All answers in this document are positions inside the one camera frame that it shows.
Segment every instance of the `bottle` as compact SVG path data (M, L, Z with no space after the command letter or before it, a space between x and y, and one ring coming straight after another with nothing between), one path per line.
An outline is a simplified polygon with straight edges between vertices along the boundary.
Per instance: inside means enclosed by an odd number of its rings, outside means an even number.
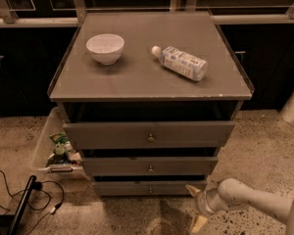
M174 47L162 50L154 46L152 54L159 59L162 66L186 76L194 81L200 81L206 74L208 63Z

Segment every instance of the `white container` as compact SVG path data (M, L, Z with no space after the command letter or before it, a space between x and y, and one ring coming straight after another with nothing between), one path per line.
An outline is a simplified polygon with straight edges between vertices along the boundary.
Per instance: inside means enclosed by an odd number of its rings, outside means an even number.
M152 54L159 59L162 66L194 81L200 81L208 69L208 63L205 60L171 46L164 50L158 46L154 46L152 48Z
M115 34L100 34L86 43L91 56L105 66L114 64L123 53L124 39Z
M63 132L63 122L59 108L53 108L42 129L34 150L31 169L47 174L52 179L87 178L81 165L51 164L47 166L48 159L53 154L55 143L49 137L52 134Z

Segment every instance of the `wooden drawer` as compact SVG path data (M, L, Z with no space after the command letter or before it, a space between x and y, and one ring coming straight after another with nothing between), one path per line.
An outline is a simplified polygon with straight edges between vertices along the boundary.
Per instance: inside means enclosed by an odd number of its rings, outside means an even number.
M218 158L107 158L82 163L89 175L208 175Z
M206 180L180 181L128 181L128 182L94 182L93 187L98 196L190 196L185 185L190 184L204 190Z
M224 146L233 121L79 122L64 130L76 149Z

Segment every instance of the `white bowl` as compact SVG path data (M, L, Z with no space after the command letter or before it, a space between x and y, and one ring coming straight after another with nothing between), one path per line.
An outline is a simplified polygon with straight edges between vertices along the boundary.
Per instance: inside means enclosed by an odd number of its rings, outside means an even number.
M87 50L99 63L114 64L123 53L124 40L115 34L100 34L91 37L86 43Z

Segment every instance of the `speckled floor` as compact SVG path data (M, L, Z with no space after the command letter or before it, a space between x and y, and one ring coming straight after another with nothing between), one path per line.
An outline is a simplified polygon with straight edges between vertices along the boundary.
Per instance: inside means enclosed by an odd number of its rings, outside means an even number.
M0 169L6 174L10 191L22 190L33 174L30 163L46 117L0 118ZM212 188L226 177L281 196L294 196L294 122L286 123L277 111L239 112L236 126L219 153L219 163L209 177ZM46 174L36 173L37 180ZM66 192L63 205L47 215L30 234L100 235L182 235L194 213L191 197L99 198L86 179L59 181ZM18 234L27 234L38 219L61 200L56 186L44 185L52 196L44 211L26 208ZM41 208L46 198L33 194L33 206ZM0 204L15 210L0 174ZM254 210L220 212L198 233L238 235L279 235L285 227Z

